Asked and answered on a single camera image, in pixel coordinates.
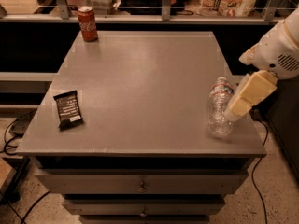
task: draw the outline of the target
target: desk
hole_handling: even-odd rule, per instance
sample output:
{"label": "desk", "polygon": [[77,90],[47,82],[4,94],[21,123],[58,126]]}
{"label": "desk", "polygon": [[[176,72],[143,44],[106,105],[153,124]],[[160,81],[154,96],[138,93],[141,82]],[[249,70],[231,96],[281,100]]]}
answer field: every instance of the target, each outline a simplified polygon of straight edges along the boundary
{"label": "desk", "polygon": [[[265,156],[250,118],[225,140],[206,131],[218,77],[234,77],[210,32],[78,34],[18,148],[82,223],[208,223]],[[59,131],[59,93],[84,123]]]}

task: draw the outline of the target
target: bottle lying on desk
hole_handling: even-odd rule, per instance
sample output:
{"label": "bottle lying on desk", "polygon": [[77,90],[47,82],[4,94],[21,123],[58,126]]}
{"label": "bottle lying on desk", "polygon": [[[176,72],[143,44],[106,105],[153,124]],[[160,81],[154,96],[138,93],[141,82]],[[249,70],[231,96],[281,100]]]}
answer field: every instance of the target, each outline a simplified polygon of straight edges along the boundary
{"label": "bottle lying on desk", "polygon": [[218,138],[224,138],[233,130],[233,123],[226,119],[224,110],[232,98],[234,90],[225,77],[219,77],[208,98],[207,129]]}

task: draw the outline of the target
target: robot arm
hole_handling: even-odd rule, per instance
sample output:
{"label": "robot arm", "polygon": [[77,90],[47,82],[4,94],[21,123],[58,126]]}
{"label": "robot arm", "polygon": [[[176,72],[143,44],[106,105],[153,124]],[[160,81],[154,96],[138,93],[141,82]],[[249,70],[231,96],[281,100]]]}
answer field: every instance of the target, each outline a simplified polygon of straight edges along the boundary
{"label": "robot arm", "polygon": [[230,121],[246,115],[254,105],[277,88],[278,79],[299,75],[299,8],[276,24],[261,40],[239,58],[260,71],[246,74],[224,111]]}

